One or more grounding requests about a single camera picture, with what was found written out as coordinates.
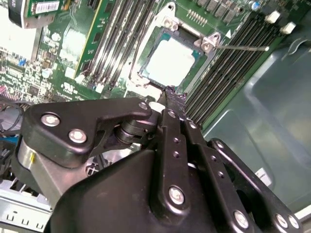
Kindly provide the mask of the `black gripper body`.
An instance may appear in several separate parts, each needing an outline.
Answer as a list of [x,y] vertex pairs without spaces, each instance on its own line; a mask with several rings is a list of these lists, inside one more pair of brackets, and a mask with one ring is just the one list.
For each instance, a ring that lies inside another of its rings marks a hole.
[[189,167],[189,215],[178,225],[158,219],[150,208],[157,155],[136,152],[71,187],[49,220],[50,233],[227,233],[198,172]]

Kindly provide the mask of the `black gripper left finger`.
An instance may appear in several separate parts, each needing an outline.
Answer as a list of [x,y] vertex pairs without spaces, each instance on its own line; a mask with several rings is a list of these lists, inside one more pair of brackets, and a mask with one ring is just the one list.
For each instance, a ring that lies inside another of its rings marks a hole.
[[157,155],[150,208],[160,220],[184,220],[188,199],[187,142],[182,119],[170,109],[170,91],[146,103],[137,97],[42,103],[24,115],[14,171],[36,184],[54,209],[75,184],[122,159]]

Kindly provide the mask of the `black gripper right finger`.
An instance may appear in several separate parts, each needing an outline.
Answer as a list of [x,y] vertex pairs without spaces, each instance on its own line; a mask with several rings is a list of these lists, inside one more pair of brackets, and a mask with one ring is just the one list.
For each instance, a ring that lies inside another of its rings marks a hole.
[[186,117],[185,100],[184,94],[170,91],[170,109],[182,119],[217,232],[300,233],[297,217],[222,140],[203,138]]

